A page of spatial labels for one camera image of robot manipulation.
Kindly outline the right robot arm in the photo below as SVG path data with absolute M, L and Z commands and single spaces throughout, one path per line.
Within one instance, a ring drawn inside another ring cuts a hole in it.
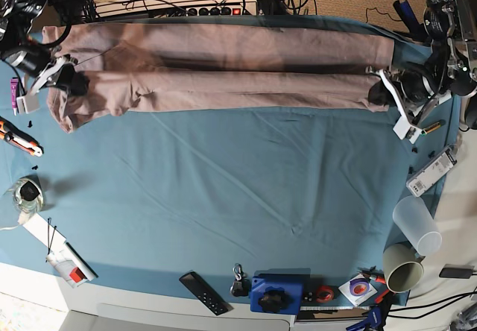
M 41 43 L 30 37 L 34 20 L 47 4 L 48 0 L 1 1 L 1 61 L 15 73 L 19 97 L 35 95 L 46 87 L 67 95 L 85 95 L 89 79 L 75 70 L 78 60 L 70 54 L 57 55 L 72 29 L 73 1 L 66 5 L 66 26 L 56 40 Z

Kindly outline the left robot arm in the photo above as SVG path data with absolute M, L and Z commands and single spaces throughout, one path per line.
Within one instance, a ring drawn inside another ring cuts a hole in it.
M 426 0 L 421 25 L 411 8 L 399 1 L 394 7 L 410 37 L 432 49 L 426 62 L 406 62 L 391 73 L 397 92 L 405 102 L 424 109 L 447 93 L 468 97 L 464 124 L 475 130 L 476 21 L 469 0 Z

